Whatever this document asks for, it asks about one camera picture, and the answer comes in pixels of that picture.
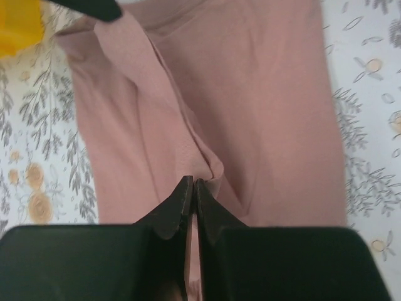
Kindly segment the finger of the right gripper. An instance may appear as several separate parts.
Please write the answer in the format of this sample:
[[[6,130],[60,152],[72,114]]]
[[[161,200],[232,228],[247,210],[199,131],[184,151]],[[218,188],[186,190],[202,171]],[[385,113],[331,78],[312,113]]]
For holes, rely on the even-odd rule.
[[[51,2],[106,23],[122,17],[122,10],[114,0],[51,0]]]

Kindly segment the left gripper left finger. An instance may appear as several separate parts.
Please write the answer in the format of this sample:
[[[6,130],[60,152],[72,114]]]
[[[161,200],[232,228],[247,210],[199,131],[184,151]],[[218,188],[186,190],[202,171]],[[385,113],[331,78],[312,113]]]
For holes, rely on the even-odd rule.
[[[2,300],[187,300],[193,178],[133,224],[18,226],[1,238]]]

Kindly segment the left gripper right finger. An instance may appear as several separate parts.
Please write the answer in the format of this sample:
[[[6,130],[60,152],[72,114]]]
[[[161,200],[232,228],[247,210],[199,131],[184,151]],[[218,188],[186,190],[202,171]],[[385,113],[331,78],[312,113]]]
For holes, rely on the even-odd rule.
[[[246,226],[194,185],[204,300],[389,300],[371,253],[341,227]]]

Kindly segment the pink t shirt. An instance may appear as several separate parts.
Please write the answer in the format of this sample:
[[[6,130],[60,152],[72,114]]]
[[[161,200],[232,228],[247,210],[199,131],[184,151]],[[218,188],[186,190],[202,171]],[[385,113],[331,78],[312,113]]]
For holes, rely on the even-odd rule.
[[[184,176],[250,226],[345,226],[343,146],[319,1],[140,1],[55,38],[101,223]]]

